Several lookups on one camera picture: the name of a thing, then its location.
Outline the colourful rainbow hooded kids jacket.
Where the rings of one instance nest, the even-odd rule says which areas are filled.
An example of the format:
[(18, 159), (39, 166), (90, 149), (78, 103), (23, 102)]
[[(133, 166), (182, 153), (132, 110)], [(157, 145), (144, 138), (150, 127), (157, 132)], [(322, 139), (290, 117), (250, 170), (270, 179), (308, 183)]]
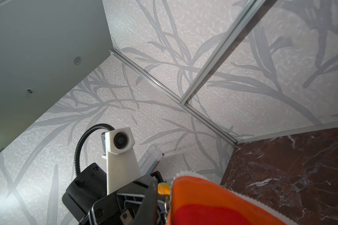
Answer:
[(295, 222), (265, 204), (184, 171), (172, 183), (158, 184), (168, 197), (168, 225), (294, 225)]

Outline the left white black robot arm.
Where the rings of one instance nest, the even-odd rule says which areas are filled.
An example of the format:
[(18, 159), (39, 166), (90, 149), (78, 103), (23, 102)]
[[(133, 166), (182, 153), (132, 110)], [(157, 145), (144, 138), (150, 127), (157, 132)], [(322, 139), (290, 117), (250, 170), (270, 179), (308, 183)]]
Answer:
[(106, 176), (93, 163), (67, 187), (62, 201), (80, 225), (131, 225), (150, 183), (163, 180), (159, 172), (146, 174), (108, 194)]

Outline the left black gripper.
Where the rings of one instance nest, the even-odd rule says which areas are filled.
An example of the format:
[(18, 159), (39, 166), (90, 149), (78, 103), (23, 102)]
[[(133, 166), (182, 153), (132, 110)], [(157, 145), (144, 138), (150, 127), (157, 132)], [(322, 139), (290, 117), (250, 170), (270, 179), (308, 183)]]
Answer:
[(147, 174), (107, 194), (106, 174), (78, 175), (80, 225), (156, 225), (158, 175)]

